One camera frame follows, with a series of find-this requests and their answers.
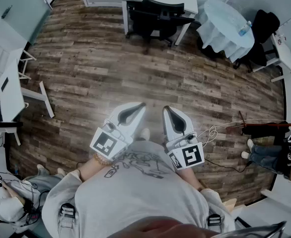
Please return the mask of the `metal headset frame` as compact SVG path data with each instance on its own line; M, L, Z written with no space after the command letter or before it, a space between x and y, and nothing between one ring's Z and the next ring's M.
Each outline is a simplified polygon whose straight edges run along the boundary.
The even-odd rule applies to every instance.
M286 224L286 221L282 221L269 226L249 227L218 234L212 238L281 238Z

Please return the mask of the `person in white printed shirt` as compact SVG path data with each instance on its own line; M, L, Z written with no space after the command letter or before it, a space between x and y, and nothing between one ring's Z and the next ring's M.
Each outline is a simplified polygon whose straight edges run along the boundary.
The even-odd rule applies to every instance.
M235 229L219 194L184 181L162 146L136 141L93 177L68 173L48 194L42 210L53 238L199 238ZM75 219L60 214L75 207ZM209 227L211 214L221 226Z

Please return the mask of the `person's right forearm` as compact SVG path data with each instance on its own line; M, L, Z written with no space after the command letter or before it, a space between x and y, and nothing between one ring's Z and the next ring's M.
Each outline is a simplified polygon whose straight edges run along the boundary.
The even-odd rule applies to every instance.
M201 191L206 188L206 186L197 179L192 168L177 170L176 173L197 191Z

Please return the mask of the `black chair with dark jacket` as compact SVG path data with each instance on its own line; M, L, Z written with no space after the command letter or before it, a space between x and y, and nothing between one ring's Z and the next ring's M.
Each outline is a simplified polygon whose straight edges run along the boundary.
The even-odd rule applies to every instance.
M249 68L248 72L251 72L251 62L256 65L266 66L268 61L266 55L278 53L276 48L265 52L262 45L278 30L279 26L280 21L275 14L258 10L251 27L255 39L254 45L245 56L236 60L233 68L238 69L243 63Z

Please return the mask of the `black harness buckle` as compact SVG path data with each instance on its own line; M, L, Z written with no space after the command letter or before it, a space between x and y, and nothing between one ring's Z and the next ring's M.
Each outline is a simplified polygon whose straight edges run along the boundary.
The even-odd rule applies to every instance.
M75 207L70 203L64 203L61 205L60 214L64 217L75 219Z
M207 219L209 227L221 226L221 216L218 214L211 214Z

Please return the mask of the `round table with white cloth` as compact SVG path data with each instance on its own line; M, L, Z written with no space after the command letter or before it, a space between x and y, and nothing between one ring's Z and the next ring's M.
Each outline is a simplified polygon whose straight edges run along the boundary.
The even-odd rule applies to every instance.
M251 28L244 36L238 32L247 20L233 7L219 1L208 0L198 8L197 32L203 42L202 48L211 47L215 53L223 51L234 63L253 47L255 39Z

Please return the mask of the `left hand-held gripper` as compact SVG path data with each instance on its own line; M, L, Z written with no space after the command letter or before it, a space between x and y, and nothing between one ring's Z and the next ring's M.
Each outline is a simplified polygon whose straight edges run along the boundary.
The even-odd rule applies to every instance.
M118 158L133 142L136 132L146 111L146 104L130 102L117 106L97 131L90 148L108 161Z

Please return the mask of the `white desk with monitor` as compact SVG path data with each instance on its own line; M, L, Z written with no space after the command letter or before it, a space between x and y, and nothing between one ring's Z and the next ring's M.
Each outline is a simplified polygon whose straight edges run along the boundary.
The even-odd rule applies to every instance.
M0 127L0 132L14 134L18 145L21 145L21 143L17 135L17 126L13 125L13 120L23 109L28 107L28 104L24 101L24 97L43 101L46 105L49 116L51 118L55 116L44 82L41 81L39 86L41 90L40 93L21 87L17 60L11 61L0 77L0 112L2 121L6 123L4 127Z

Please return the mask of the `clear plastic water bottle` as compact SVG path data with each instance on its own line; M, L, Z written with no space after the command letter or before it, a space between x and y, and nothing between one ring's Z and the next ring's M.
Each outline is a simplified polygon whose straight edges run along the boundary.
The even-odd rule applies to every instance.
M244 36L248 31L249 29L252 27L252 23L250 21L247 21L243 26L242 28L239 30L238 34L239 36Z

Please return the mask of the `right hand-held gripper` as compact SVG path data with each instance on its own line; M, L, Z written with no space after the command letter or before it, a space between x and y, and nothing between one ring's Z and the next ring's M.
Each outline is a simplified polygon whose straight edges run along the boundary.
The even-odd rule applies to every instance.
M164 134L167 139L167 155L176 170L184 170L204 163L202 142L197 140L197 133L191 119L177 108L164 106L162 110ZM188 133L175 139L178 133Z

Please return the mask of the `narrow white desk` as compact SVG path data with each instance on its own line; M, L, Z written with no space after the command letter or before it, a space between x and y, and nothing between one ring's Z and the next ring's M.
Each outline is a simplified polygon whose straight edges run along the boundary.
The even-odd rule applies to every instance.
M252 69L252 72L257 72L263 68L266 68L276 62L281 63L284 67L286 67L291 74L291 51L289 47L285 44L285 37L280 37L277 34L271 35L271 41L273 44L273 53L275 53L275 57L269 59L265 66L261 66L259 68Z

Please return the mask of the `brown wooden coat stand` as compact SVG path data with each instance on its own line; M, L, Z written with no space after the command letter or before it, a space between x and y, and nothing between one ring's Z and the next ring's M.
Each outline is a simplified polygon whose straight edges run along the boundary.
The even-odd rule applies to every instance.
M256 135L256 134L283 134L289 132L291 123L288 123L285 120L280 120L280 123L269 122L269 123L247 123L247 120L244 119L241 111L238 112L241 121L235 121L233 123L239 123L239 125L229 126L226 128L227 132L230 132L234 129L241 129L242 134L247 135Z

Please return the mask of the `person's left forearm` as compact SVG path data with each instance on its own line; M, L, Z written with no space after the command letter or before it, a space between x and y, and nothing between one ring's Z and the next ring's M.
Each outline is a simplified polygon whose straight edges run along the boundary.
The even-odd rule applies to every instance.
M78 168L80 173L79 177L82 182L85 182L106 166L111 165L112 165L111 161L104 158L100 154L95 153L93 154L93 157L90 160L88 160L85 164Z

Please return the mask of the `black office chair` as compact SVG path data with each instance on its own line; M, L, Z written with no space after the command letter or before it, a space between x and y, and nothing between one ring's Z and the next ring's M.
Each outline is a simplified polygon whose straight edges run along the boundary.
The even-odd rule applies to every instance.
M194 21L193 18L184 16L184 3L167 4L155 0L130 1L128 9L133 30L126 34L127 39L131 35L139 35L148 42L152 39L167 41L169 47L173 44L170 37L177 32L177 27Z

